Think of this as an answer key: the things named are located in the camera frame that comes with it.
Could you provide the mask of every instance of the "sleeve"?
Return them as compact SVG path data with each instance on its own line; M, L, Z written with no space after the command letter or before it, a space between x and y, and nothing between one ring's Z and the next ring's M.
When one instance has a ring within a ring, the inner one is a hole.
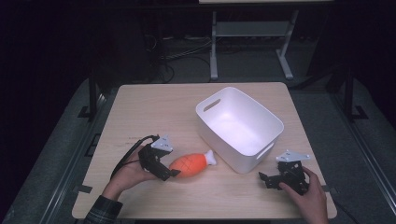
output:
M100 195L85 217L84 224L113 224L121 208L122 203L112 201Z

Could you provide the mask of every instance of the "person's arm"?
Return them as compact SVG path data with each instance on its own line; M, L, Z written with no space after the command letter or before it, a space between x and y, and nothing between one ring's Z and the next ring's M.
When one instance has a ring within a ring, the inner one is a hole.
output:
M112 224L122 208L122 203L118 202L120 195L135 185L156 176L143 170L140 165L137 149L128 159L128 164L122 166L111 178L96 200L90 212L84 219L85 224Z
M309 188L304 195L298 194L285 183L280 183L279 186L297 204L301 215L309 224L328 224L326 194L320 185L318 176L306 167L303 169L309 176Z

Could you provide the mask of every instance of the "orange toy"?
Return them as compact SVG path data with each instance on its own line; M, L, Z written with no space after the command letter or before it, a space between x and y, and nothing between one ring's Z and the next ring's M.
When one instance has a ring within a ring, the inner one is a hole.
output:
M216 159L213 151L209 150L206 154L189 154L179 157L169 165L170 170L179 170L179 177L190 177L202 172L207 165L216 165Z

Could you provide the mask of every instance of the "white plastic bin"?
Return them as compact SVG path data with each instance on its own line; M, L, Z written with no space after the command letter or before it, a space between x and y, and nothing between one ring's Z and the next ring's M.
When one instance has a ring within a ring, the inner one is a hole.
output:
M239 174L259 164L284 129L267 108L233 87L203 100L196 113L198 133Z

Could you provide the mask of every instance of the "human hand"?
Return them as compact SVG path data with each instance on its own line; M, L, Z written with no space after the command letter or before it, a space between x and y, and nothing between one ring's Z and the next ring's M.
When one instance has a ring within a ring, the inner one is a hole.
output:
M157 178L150 172L145 171L140 165L138 152L143 147L138 147L106 185L102 196L117 201L123 191L150 179Z
M298 194L285 183L279 183L279 186L297 204L301 215L308 223L328 224L326 194L320 185L318 176L306 167L303 167L303 170L309 176L309 188L304 195Z

